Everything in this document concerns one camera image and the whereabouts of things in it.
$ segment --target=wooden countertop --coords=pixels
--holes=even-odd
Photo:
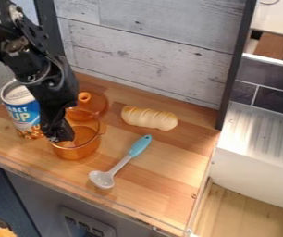
[[[217,112],[84,74],[77,74],[77,78],[82,91],[105,93],[110,101],[103,118],[107,132],[94,159],[63,160],[45,138],[18,137],[5,108],[0,106],[0,167],[180,236],[218,139],[219,131],[213,129]],[[172,131],[127,125],[119,116],[126,104],[174,112],[179,125]],[[112,190],[101,191],[88,181],[91,170],[110,169],[146,133],[154,137],[152,144],[119,171]]]

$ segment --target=metal can lid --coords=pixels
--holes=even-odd
[[[18,81],[8,83],[1,92],[1,98],[10,105],[23,105],[35,100],[27,87]]]

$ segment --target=blue spoon handle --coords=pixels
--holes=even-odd
[[[141,137],[129,150],[131,157],[136,157],[142,153],[152,141],[152,135],[148,134]]]

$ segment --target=light blue spoon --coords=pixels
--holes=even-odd
[[[142,153],[152,141],[152,135],[141,137],[129,150],[129,153],[107,172],[91,171],[89,179],[101,189],[110,189],[114,186],[114,176],[134,157]]]

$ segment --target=white wood panel wall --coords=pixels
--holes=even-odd
[[[218,109],[245,1],[55,0],[55,6],[74,69]]]

